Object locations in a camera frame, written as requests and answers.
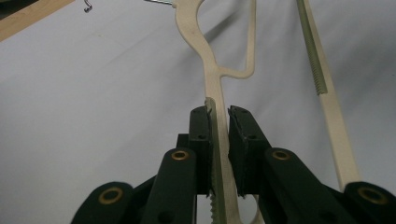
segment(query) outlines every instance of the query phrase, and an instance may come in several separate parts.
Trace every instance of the white backdrop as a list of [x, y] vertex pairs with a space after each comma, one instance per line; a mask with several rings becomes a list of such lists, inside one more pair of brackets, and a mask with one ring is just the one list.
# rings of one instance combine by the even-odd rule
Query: white backdrop
[[[69, 223], [110, 181], [137, 186], [204, 104], [200, 58], [170, 6], [77, 1], [0, 43], [0, 223]], [[199, 13], [218, 62], [244, 67], [248, 1]], [[396, 194], [396, 1], [311, 0], [362, 179]], [[294, 0], [258, 0], [255, 75], [223, 79], [274, 147], [337, 188]], [[243, 203], [247, 220], [254, 205]], [[209, 201], [198, 223], [209, 223]]]

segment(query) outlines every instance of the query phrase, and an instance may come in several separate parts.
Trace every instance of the hook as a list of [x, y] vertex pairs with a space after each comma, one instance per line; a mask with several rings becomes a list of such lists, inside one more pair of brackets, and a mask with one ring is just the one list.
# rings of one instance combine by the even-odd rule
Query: hook
[[92, 5], [91, 5], [91, 3], [88, 0], [84, 0], [84, 2], [85, 2], [85, 5], [87, 5], [87, 7], [84, 8], [84, 11], [86, 13], [89, 13], [92, 10]]

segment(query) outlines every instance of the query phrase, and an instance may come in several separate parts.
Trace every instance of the gray background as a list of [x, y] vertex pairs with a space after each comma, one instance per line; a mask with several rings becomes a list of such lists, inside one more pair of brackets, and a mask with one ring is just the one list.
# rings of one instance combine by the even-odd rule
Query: gray background
[[[0, 43], [0, 223], [69, 223], [96, 187], [155, 175], [204, 104], [200, 58], [170, 6], [74, 2]], [[396, 1], [312, 0], [362, 179], [396, 194]], [[337, 188], [296, 3], [258, 0], [255, 75], [224, 78], [226, 105], [252, 112], [271, 144]], [[242, 69], [248, 1], [206, 0], [203, 33]], [[254, 213], [240, 200], [243, 219]], [[209, 223], [200, 197], [198, 223]]]

